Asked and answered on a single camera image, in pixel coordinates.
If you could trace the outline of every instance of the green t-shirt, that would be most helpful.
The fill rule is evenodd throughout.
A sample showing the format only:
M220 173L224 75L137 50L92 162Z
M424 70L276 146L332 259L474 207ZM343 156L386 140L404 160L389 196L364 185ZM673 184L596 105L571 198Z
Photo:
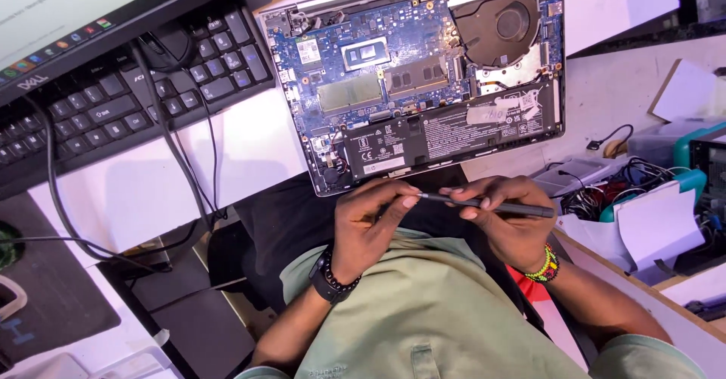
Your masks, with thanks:
M308 285L323 247L280 274L285 301ZM590 367L592 377L705 377L657 339L620 336ZM590 377L514 307L461 239L399 228L391 249L332 308L296 378ZM288 379L257 367L236 379Z

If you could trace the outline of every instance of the black keyboard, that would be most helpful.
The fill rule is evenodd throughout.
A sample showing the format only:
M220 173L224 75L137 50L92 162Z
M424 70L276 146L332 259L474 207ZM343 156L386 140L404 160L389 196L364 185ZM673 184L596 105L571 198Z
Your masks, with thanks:
M264 38L244 6L216 0L179 19L198 54L183 71L152 72L171 130L205 119L275 86ZM48 109L56 133L58 173L162 136L158 115L140 68L124 45L34 91ZM0 109L0 199L47 180L42 117L24 100Z

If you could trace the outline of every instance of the computer mouse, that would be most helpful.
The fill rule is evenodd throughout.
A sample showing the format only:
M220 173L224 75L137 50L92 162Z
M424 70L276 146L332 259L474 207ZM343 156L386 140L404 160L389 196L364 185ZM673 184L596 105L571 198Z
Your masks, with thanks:
M195 43L182 26L171 21L140 36L141 51L149 68L173 72L189 67L195 56Z

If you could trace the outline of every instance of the fingernail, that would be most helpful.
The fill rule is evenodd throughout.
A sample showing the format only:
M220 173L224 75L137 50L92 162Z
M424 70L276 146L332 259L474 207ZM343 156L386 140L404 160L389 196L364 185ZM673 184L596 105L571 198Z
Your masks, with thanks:
M413 205L416 204L416 202L418 202L418 198L417 197L415 197L415 196L409 196L408 198L404 199L404 206L406 208L410 209L411 207L413 207Z

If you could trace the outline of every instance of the open laptop chassis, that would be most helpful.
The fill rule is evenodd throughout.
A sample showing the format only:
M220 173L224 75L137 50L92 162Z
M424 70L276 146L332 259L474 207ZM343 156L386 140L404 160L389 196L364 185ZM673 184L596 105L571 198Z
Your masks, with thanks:
M311 0L262 12L318 196L564 134L563 0Z

